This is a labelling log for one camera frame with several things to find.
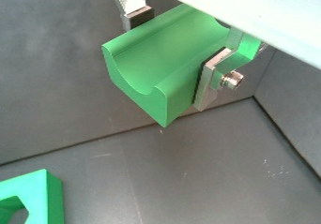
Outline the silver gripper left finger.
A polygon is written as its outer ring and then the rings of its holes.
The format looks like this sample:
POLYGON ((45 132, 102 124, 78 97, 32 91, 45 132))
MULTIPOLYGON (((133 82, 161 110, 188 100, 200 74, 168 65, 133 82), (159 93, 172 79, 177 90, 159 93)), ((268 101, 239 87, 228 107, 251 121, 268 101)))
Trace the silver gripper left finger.
POLYGON ((120 12, 120 19, 125 31, 137 27, 153 18, 153 9, 145 0, 113 0, 120 12))

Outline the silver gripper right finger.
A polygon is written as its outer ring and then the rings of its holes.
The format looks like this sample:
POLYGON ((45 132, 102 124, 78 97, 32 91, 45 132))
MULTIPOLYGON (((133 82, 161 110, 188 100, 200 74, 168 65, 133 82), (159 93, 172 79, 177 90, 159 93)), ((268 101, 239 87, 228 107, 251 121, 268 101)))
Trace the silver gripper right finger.
POLYGON ((203 111, 223 88, 235 90, 244 79, 236 71, 264 50, 267 44, 231 27, 223 47, 201 63, 192 107, 203 111))

